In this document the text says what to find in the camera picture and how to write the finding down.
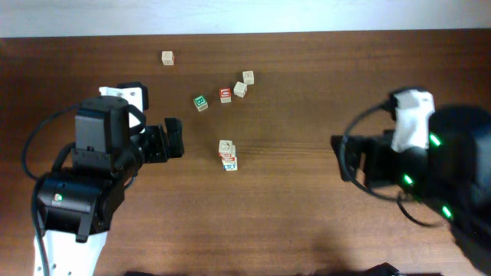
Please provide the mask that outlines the green B letter block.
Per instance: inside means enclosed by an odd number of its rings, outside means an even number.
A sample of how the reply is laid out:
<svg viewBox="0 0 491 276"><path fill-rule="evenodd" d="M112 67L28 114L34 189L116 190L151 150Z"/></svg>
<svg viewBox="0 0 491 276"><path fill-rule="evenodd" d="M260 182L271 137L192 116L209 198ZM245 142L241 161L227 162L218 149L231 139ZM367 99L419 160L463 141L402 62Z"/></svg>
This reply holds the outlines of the green B letter block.
<svg viewBox="0 0 491 276"><path fill-rule="evenodd" d="M193 102L194 102L196 109L199 112L202 112L203 110L206 110L209 107L208 101L206 100L206 98L203 95L200 95L200 96L194 98Z"/></svg>

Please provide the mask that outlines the plain block red side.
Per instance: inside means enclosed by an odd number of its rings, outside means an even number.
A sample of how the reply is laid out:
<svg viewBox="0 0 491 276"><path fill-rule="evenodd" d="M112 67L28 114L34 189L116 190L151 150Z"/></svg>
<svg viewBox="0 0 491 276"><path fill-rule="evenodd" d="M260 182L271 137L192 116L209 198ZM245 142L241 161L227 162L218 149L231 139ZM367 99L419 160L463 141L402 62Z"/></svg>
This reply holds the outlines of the plain block red side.
<svg viewBox="0 0 491 276"><path fill-rule="evenodd" d="M218 153L219 153L219 155L223 155L223 154L231 155L231 154L233 154L233 142L231 140L220 140Z"/></svg>

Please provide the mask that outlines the red Q letter block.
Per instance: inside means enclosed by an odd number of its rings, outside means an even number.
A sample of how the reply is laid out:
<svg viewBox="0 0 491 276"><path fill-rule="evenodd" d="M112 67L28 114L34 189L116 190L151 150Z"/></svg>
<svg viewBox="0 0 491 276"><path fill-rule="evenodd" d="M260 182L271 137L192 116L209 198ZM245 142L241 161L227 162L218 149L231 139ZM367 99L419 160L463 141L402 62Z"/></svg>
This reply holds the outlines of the red Q letter block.
<svg viewBox="0 0 491 276"><path fill-rule="evenodd" d="M232 145L230 149L221 151L219 153L223 162L235 162L236 161L236 147Z"/></svg>

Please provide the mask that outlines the picture block blue side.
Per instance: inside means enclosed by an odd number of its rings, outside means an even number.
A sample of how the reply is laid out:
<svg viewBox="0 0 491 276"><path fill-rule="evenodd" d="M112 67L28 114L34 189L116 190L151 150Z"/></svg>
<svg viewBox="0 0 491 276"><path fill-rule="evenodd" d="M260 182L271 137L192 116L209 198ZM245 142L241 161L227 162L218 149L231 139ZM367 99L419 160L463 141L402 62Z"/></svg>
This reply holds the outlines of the picture block blue side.
<svg viewBox="0 0 491 276"><path fill-rule="evenodd" d="M237 158L223 159L222 164L225 171L236 171L238 169Z"/></svg>

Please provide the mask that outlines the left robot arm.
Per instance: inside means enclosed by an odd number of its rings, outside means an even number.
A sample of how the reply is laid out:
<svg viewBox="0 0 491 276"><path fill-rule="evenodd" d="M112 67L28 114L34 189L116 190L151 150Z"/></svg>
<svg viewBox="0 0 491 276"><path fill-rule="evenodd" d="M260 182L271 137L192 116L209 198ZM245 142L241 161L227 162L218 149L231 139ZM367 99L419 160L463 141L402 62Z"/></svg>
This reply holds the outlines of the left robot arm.
<svg viewBox="0 0 491 276"><path fill-rule="evenodd" d="M142 111L112 96L75 108L76 140L60 151L31 196L36 275L92 275L140 168L184 154L177 118L147 126Z"/></svg>

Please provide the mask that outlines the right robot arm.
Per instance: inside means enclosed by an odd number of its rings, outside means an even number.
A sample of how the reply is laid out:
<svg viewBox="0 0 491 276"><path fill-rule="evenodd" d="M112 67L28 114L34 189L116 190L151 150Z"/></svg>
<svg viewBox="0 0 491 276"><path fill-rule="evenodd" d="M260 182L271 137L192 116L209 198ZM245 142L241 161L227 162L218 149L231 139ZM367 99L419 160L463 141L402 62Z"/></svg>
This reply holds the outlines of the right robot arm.
<svg viewBox="0 0 491 276"><path fill-rule="evenodd" d="M372 107L331 136L341 179L398 205L417 202L442 217L456 245L479 272L490 273L490 114L453 105L395 110L396 126L378 136L352 129Z"/></svg>

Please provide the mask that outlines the red U letter block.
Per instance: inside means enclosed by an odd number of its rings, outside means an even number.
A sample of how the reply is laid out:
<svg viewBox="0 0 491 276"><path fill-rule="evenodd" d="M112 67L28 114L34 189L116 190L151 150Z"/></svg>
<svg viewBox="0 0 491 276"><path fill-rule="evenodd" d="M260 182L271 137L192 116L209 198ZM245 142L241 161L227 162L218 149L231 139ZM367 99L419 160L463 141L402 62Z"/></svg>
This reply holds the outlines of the red U letter block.
<svg viewBox="0 0 491 276"><path fill-rule="evenodd" d="M222 104L232 102L232 93L229 87L219 89L219 99Z"/></svg>

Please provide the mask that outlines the far left plain wooden block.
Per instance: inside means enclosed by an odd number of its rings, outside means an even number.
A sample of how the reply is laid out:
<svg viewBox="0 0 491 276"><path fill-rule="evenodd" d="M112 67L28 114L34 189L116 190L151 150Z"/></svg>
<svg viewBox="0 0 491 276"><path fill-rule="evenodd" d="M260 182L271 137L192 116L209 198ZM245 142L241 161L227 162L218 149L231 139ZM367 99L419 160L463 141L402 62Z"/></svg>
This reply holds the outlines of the far left plain wooden block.
<svg viewBox="0 0 491 276"><path fill-rule="evenodd" d="M164 66L173 66L175 64L175 57L172 51L163 51L161 53L161 61Z"/></svg>

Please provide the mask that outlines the plain tilted wooden block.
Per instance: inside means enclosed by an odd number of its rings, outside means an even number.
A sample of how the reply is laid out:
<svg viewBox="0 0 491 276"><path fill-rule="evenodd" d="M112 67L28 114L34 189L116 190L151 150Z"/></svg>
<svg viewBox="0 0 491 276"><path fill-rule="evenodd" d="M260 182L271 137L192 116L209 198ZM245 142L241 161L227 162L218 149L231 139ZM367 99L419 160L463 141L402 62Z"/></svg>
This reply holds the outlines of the plain tilted wooden block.
<svg viewBox="0 0 491 276"><path fill-rule="evenodd" d="M243 98L246 95L247 89L248 89L248 87L246 84L244 84L243 82L237 81L236 85L233 88L233 93L237 97Z"/></svg>

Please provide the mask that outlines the plain block far top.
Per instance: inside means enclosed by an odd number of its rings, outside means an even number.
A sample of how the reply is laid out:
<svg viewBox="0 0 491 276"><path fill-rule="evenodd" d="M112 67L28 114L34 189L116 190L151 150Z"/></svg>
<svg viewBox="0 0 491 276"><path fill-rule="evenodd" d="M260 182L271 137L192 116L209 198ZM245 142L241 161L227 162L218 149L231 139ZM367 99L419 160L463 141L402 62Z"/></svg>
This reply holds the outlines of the plain block far top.
<svg viewBox="0 0 491 276"><path fill-rule="evenodd" d="M246 85L253 85L255 83L253 71L243 71L242 78L243 78L243 83Z"/></svg>

